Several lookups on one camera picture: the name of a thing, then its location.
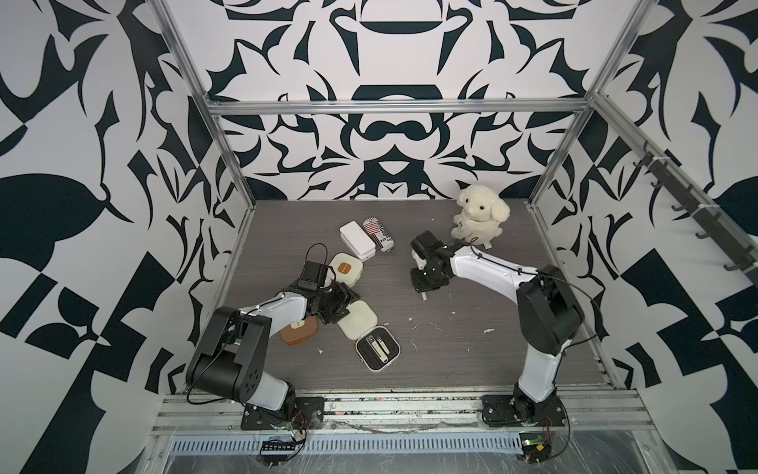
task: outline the black bracket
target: black bracket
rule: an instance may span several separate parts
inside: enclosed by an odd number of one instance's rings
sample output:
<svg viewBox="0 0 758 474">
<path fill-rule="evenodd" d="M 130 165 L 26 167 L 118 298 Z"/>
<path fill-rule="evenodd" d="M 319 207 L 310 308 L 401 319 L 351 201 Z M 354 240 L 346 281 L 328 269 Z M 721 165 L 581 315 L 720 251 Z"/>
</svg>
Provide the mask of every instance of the black bracket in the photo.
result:
<svg viewBox="0 0 758 474">
<path fill-rule="evenodd" d="M 481 398 L 481 419 L 491 428 L 503 426 L 563 426 L 565 413 L 557 396 L 545 402 L 528 406 L 514 395 L 484 395 Z"/>
<path fill-rule="evenodd" d="M 293 421 L 294 429 L 310 429 L 324 420 L 324 399 L 321 397 L 295 398 L 287 394 L 282 409 L 274 412 L 253 405 L 245 405 L 245 412 L 240 423 L 243 431 L 259 431 L 281 426 Z"/>
</svg>

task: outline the black mounting plate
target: black mounting plate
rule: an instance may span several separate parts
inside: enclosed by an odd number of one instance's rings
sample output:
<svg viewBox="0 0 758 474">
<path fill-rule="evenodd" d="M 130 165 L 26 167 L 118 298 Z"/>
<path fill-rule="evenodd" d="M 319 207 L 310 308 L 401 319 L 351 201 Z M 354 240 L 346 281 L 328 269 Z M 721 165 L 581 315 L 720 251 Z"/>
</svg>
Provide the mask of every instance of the black mounting plate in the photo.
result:
<svg viewBox="0 0 758 474">
<path fill-rule="evenodd" d="M 550 419 L 551 426 L 563 426 L 565 413 L 558 397 L 537 411 L 533 416 L 522 419 L 514 409 L 513 395 L 484 395 L 481 398 L 481 419 L 491 428 L 503 426 L 545 426 Z"/>
<path fill-rule="evenodd" d="M 298 422 L 294 426 L 295 429 L 305 428 L 309 429 L 313 426 L 314 422 L 317 424 L 324 418 L 324 399 L 321 397 L 298 397 L 294 395 L 291 397 L 287 395 L 287 399 L 284 401 L 282 410 L 278 412 L 272 412 L 261 407 L 253 407 L 253 405 L 245 405 L 245 413 L 240 423 L 240 429 L 243 431 L 259 431 L 263 429 L 271 429 L 273 426 L 281 425 L 282 423 L 289 422 L 295 418 Z"/>
</svg>

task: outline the stuffed animal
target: stuffed animal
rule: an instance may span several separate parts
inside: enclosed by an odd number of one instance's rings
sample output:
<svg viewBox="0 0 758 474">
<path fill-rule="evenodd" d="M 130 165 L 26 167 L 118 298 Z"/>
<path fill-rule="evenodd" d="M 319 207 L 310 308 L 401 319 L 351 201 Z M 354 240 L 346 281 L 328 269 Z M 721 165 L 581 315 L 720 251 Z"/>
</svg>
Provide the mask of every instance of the stuffed animal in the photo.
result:
<svg viewBox="0 0 758 474">
<path fill-rule="evenodd" d="M 457 227 L 450 235 L 490 248 L 490 240 L 503 233 L 500 223 L 511 215 L 511 209 L 494 191 L 481 184 L 472 184 L 461 191 L 456 202 L 463 210 L 453 217 Z"/>
</svg>

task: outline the gray tabletop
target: gray tabletop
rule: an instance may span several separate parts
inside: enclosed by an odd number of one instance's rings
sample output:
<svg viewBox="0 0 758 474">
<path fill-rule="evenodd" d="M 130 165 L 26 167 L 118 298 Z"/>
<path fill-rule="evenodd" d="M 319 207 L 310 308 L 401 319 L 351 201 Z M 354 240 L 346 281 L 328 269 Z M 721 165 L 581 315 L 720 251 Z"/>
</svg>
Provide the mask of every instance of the gray tabletop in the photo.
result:
<svg viewBox="0 0 758 474">
<path fill-rule="evenodd" d="M 488 253 L 522 265 L 549 263 L 534 223 L 520 200 L 509 200 L 511 217 Z M 329 260 L 349 253 L 339 228 L 379 218 L 395 240 L 389 253 L 365 263 L 353 288 L 376 312 L 379 324 L 397 339 L 401 354 L 382 372 L 369 371 L 336 325 L 297 346 L 271 338 L 265 368 L 298 389 L 421 388 L 515 384 L 523 368 L 526 341 L 516 305 L 473 281 L 454 278 L 423 301 L 411 285 L 410 242 L 429 230 L 450 240 L 454 201 L 262 201 L 232 278 L 228 306 L 251 306 L 273 297 L 297 279 L 305 251 L 322 242 Z M 311 260 L 321 261 L 314 248 Z M 588 345 L 573 347 L 561 364 L 558 383 L 595 384 L 603 378 Z"/>
</svg>

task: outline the open case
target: open case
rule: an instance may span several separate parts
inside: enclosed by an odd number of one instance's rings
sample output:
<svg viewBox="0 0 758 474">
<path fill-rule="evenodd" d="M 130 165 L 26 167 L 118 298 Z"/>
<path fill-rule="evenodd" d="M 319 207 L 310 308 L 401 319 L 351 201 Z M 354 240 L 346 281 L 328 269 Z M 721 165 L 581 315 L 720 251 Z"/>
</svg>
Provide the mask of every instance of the open case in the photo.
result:
<svg viewBox="0 0 758 474">
<path fill-rule="evenodd" d="M 356 342 L 356 352 L 372 372 L 387 368 L 400 355 L 400 345 L 365 301 L 348 306 L 350 314 L 337 324 L 345 335 Z"/>
</svg>

